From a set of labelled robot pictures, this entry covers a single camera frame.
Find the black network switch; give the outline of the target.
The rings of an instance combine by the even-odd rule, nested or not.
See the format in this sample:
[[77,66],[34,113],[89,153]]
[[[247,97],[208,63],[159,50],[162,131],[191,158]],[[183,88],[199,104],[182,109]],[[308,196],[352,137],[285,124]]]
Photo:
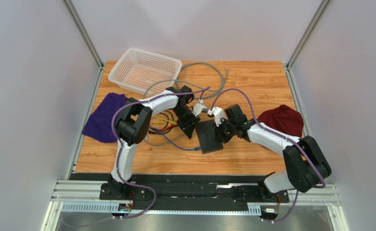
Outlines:
[[213,120],[207,120],[199,122],[195,126],[201,151],[203,154],[220,151],[223,149],[223,145],[220,141],[215,139],[215,131],[213,129]]

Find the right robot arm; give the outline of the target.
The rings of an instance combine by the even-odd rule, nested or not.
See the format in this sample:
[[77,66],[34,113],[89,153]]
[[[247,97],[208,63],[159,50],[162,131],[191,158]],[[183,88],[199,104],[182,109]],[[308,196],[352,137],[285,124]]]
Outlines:
[[299,138],[275,130],[255,118],[247,119],[239,105],[223,110],[213,107],[207,112],[214,119],[215,139],[229,142],[234,136],[259,144],[284,159],[285,171],[273,172],[258,181],[257,195],[271,201],[281,191],[323,188],[325,179],[332,174],[317,141],[311,136]]

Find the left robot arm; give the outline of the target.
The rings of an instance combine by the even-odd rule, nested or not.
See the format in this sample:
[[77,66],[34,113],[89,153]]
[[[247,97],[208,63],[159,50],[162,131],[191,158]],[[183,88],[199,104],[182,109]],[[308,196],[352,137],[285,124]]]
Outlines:
[[184,135],[192,138],[195,126],[200,121],[198,113],[187,106],[194,99],[195,92],[187,86],[178,90],[168,87],[163,92],[142,100],[129,98],[113,116],[112,132],[118,141],[115,165],[108,181],[101,186],[100,199],[126,200],[135,189],[129,180],[138,145],[146,138],[151,118],[166,110],[173,110],[177,126]]

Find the dark red cloth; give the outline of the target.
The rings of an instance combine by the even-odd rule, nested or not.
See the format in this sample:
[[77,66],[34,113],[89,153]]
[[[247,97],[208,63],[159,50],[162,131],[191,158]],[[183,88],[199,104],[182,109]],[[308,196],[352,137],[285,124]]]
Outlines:
[[304,121],[299,112],[287,105],[267,110],[258,116],[260,122],[285,134],[302,137]]

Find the white perforated plastic basket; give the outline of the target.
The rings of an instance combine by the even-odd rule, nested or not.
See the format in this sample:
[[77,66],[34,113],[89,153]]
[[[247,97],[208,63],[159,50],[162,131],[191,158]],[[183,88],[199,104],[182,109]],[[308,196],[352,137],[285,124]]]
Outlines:
[[123,89],[149,95],[173,86],[181,68],[178,59],[130,48],[113,66],[108,80]]

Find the purple cloth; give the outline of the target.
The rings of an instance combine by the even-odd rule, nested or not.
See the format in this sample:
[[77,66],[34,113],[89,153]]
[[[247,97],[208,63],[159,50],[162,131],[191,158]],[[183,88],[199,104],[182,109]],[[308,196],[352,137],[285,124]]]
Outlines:
[[108,93],[94,112],[87,119],[82,135],[101,143],[117,141],[111,128],[111,122],[118,109],[124,106],[127,97],[124,94]]

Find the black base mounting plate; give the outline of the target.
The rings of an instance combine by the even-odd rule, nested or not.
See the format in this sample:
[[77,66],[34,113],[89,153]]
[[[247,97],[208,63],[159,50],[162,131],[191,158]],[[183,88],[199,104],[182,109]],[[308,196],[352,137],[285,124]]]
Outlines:
[[127,184],[111,186],[102,184],[99,198],[101,200],[129,200],[148,201],[153,199],[154,193],[147,189],[151,187],[161,197],[184,198],[230,198],[239,202],[267,202],[289,203],[286,191],[277,192],[268,197],[263,197],[262,190],[256,183],[251,184],[216,184],[216,183],[144,183],[144,187],[135,187]]

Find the aluminium frame rail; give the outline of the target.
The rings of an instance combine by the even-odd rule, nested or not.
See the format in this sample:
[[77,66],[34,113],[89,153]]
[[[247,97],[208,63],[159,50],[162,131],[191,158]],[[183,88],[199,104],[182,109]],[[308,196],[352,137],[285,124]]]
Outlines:
[[51,199],[65,211],[136,214],[259,215],[291,206],[339,206],[334,186],[307,193],[281,191],[271,199],[257,195],[255,183],[149,182],[146,188],[115,192],[102,181],[60,180]]

